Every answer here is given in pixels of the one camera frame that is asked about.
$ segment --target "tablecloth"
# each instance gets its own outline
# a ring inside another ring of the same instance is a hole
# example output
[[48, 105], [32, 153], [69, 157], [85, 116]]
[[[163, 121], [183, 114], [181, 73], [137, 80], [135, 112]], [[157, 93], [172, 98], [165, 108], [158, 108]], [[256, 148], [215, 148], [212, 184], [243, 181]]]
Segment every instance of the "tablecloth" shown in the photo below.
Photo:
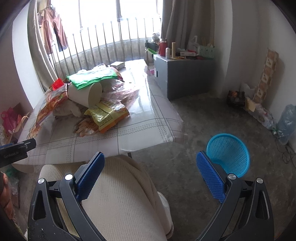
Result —
[[[51, 114], [35, 137], [36, 148], [28, 152], [28, 158], [16, 162], [16, 166], [89, 161], [97, 151], [108, 157], [164, 142], [183, 143], [183, 121], [164, 97], [145, 61], [127, 61], [120, 72], [125, 82], [140, 86], [138, 97], [128, 108], [129, 117], [104, 134], [80, 137], [74, 133], [77, 117], [71, 115], [56, 119]], [[41, 102], [24, 126], [19, 142], [27, 139]]]

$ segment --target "beige curtain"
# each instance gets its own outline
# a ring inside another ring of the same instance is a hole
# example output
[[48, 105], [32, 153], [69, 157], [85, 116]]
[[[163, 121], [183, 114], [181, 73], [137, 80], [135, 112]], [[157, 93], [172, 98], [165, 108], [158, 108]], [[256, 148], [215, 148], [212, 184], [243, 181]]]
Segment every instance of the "beige curtain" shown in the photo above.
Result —
[[32, 0], [28, 12], [28, 40], [30, 52], [38, 79], [46, 91], [57, 80], [57, 75], [45, 52], [39, 30], [37, 17], [37, 1]]
[[213, 0], [163, 0], [161, 38], [168, 46], [176, 42], [177, 48], [187, 48], [188, 42], [197, 35], [198, 43], [214, 38]]

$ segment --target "window railing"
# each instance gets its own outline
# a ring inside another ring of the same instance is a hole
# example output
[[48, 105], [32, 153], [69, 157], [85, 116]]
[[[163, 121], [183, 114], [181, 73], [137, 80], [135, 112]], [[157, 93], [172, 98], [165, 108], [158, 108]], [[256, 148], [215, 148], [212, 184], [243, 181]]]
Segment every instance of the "window railing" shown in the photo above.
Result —
[[83, 28], [67, 36], [69, 47], [58, 51], [56, 41], [49, 59], [60, 78], [90, 70], [98, 64], [144, 58], [146, 63], [153, 59], [145, 51], [145, 42], [152, 34], [160, 31], [161, 18], [133, 18], [110, 21]]

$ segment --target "silver screw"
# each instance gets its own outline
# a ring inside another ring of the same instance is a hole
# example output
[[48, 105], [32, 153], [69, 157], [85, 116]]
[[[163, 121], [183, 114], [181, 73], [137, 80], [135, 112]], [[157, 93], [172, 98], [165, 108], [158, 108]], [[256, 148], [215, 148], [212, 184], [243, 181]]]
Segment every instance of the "silver screw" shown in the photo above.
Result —
[[234, 175], [234, 174], [232, 174], [232, 173], [231, 173], [231, 174], [228, 174], [228, 178], [231, 179], [231, 180], [236, 179], [236, 177], [237, 177], [237, 176]]
[[38, 183], [39, 183], [39, 184], [44, 183], [44, 178], [40, 178], [40, 179], [38, 180]]
[[73, 175], [72, 175], [72, 174], [67, 174], [67, 175], [65, 176], [65, 179], [66, 179], [67, 181], [71, 180], [72, 178], [73, 178]]
[[257, 183], [263, 183], [263, 179], [262, 178], [257, 178]]

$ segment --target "red thermos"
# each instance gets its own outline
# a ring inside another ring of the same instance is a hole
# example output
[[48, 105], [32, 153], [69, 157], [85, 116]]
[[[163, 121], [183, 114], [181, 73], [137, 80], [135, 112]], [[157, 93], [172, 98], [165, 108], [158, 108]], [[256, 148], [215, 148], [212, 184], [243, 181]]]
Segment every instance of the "red thermos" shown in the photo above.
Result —
[[160, 56], [165, 57], [165, 49], [168, 47], [168, 43], [166, 39], [161, 39], [160, 43], [159, 43], [159, 50], [158, 50], [158, 54]]

